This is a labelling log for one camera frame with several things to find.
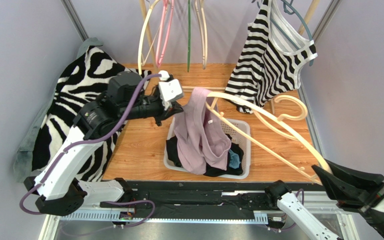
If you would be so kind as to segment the cream plastic hanger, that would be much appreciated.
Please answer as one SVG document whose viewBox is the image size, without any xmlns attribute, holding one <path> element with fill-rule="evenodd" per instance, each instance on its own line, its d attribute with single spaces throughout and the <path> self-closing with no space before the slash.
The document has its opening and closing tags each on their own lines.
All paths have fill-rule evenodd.
<svg viewBox="0 0 384 240">
<path fill-rule="evenodd" d="M 143 25 L 140 32 L 139 37 L 139 44 L 138 44 L 138 52 L 137 52 L 137 69 L 139 74 L 141 75 L 143 73 L 142 67 L 147 63 L 147 59 L 149 56 L 153 57 L 152 63 L 153 66 L 156 66 L 156 51 L 154 48 L 156 35 L 152 37 L 151 28 L 149 25 L 150 17 L 152 15 L 152 12 L 156 5 L 160 2 L 160 0 L 155 0 L 154 2 L 150 3 L 150 5 L 147 7 L 145 0 L 140 0 L 140 11 L 143 18 Z M 144 46 L 144 40 L 147 39 L 149 50 L 145 58 L 143 58 L 143 46 Z"/>
</svg>

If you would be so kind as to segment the wooden hanger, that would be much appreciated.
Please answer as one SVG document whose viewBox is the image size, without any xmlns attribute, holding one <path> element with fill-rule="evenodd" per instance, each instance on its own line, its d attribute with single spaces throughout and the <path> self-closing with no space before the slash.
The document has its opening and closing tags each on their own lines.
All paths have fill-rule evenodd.
<svg viewBox="0 0 384 240">
<path fill-rule="evenodd" d="M 202 69 L 205 70 L 208 63 L 208 30 L 204 9 L 204 0 L 196 0 L 194 2 L 194 8 L 201 39 Z"/>
<path fill-rule="evenodd" d="M 287 123 L 284 122 L 284 120 L 292 120 L 292 121 L 299 121 L 303 120 L 308 116 L 308 108 L 306 105 L 299 100 L 296 97 L 290 96 L 290 95 L 279 95 L 274 98 L 274 102 L 279 103 L 281 101 L 290 101 L 295 103 L 300 108 L 299 115 L 293 116 L 289 114 L 280 114 L 279 116 L 275 116 L 274 114 L 266 111 L 265 109 L 258 107 L 257 105 L 250 103 L 249 101 L 246 101 L 242 98 L 233 96 L 231 94 L 223 93 L 223 92 L 216 92 L 211 91 L 208 95 L 208 98 L 212 98 L 212 103 L 205 103 L 205 107 L 207 110 L 209 110 L 211 113 L 213 113 L 217 118 L 219 118 L 223 123 L 228 125 L 230 128 L 244 136 L 246 139 L 250 140 L 252 143 L 256 144 L 281 162 L 285 163 L 304 177 L 306 177 L 308 180 L 321 185 L 322 182 L 319 180 L 319 177 L 317 174 L 309 175 L 305 172 L 304 167 L 297 167 L 275 151 L 271 150 L 264 144 L 260 143 L 256 139 L 254 139 L 249 134 L 245 133 L 244 131 L 240 130 L 238 127 L 234 126 L 232 123 L 230 123 L 227 118 L 224 117 L 224 112 L 219 112 L 216 110 L 216 105 L 218 103 L 218 100 L 224 99 L 229 100 L 235 103 L 238 103 L 242 106 L 245 106 L 252 110 L 252 113 L 256 116 L 256 118 L 266 127 L 268 127 L 270 130 L 275 132 L 276 134 L 283 136 L 287 139 L 300 142 L 318 161 L 319 166 L 328 172 L 329 174 L 332 174 L 333 171 L 331 167 L 328 164 L 328 161 L 325 160 L 322 155 L 315 149 L 313 145 L 311 145 L 307 140 L 305 140 L 296 130 L 294 130 L 291 126 L 289 126 Z"/>
</svg>

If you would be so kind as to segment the pink hanger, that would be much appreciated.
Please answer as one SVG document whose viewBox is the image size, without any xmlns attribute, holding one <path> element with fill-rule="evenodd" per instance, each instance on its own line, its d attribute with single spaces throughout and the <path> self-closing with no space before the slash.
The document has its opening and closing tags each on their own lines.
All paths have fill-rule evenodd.
<svg viewBox="0 0 384 240">
<path fill-rule="evenodd" d="M 163 0 L 162 13 L 159 24 L 159 32 L 157 37 L 157 45 L 156 45 L 156 56 L 155 63 L 158 68 L 161 67 L 166 48 L 169 41 L 169 36 L 171 32 L 171 25 L 174 16 L 174 6 L 175 0 Z"/>
</svg>

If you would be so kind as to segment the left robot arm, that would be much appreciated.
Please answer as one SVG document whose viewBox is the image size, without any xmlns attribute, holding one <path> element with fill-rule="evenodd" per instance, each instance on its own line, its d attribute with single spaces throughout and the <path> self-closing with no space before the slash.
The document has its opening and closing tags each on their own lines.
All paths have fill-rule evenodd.
<svg viewBox="0 0 384 240">
<path fill-rule="evenodd" d="M 144 85 L 158 78 L 151 95 Z M 67 216 L 83 206 L 120 208 L 134 205 L 132 189 L 122 178 L 87 182 L 77 174 L 88 158 L 127 120 L 154 118 L 162 121 L 181 113 L 178 100 L 184 96 L 178 79 L 166 71 L 142 77 L 135 72 L 120 72 L 109 80 L 107 90 L 86 103 L 73 120 L 62 147 L 37 176 L 24 180 L 27 194 L 37 195 L 36 215 Z"/>
</svg>

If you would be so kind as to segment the blue ribbed tank top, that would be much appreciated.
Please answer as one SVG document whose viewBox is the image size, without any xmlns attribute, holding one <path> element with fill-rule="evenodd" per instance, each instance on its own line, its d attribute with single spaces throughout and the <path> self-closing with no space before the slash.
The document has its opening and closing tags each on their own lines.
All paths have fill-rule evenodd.
<svg viewBox="0 0 384 240">
<path fill-rule="evenodd" d="M 239 169 L 241 168 L 241 163 L 242 163 L 242 150 L 237 149 L 237 150 L 232 150 L 230 149 L 229 151 L 229 164 L 228 166 L 232 169 Z"/>
</svg>

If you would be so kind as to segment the green hanger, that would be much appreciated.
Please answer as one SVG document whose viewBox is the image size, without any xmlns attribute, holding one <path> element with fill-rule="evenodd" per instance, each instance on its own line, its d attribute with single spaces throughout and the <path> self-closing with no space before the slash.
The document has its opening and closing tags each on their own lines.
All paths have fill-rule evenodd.
<svg viewBox="0 0 384 240">
<path fill-rule="evenodd" d="M 192 27 L 191 27 L 191 0 L 187 1 L 187 62 L 186 62 L 186 71 L 190 72 L 191 65 L 191 37 L 192 37 Z"/>
</svg>

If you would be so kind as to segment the black white striped tank top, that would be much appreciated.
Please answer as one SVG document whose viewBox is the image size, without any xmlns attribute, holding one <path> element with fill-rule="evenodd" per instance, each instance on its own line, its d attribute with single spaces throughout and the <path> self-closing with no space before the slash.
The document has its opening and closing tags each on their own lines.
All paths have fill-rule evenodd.
<svg viewBox="0 0 384 240">
<path fill-rule="evenodd" d="M 301 70 L 318 56 L 315 42 L 301 36 L 274 0 L 261 2 L 225 93 L 263 107 L 300 88 Z"/>
</svg>

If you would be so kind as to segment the lilac ribbed tank top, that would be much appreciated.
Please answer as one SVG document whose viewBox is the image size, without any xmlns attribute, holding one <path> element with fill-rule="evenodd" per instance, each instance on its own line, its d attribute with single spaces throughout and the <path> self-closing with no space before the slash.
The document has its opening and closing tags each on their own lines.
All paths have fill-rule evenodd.
<svg viewBox="0 0 384 240">
<path fill-rule="evenodd" d="M 177 137 L 178 158 L 182 167 L 196 175 L 203 175 L 207 165 L 220 170 L 228 168 L 231 140 L 223 132 L 221 120 L 207 104 L 210 90 L 196 87 L 183 112 L 174 117 L 174 134 Z"/>
</svg>

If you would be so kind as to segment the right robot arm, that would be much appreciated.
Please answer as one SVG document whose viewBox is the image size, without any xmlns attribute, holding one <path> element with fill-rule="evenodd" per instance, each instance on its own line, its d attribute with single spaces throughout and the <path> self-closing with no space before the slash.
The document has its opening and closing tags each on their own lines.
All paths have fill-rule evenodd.
<svg viewBox="0 0 384 240">
<path fill-rule="evenodd" d="M 360 214 L 384 238 L 384 176 L 341 166 L 327 161 L 331 172 L 313 165 L 327 196 L 337 201 L 337 207 Z M 269 206 L 286 213 L 312 240 L 337 240 L 292 193 L 281 180 L 264 190 Z"/>
</svg>

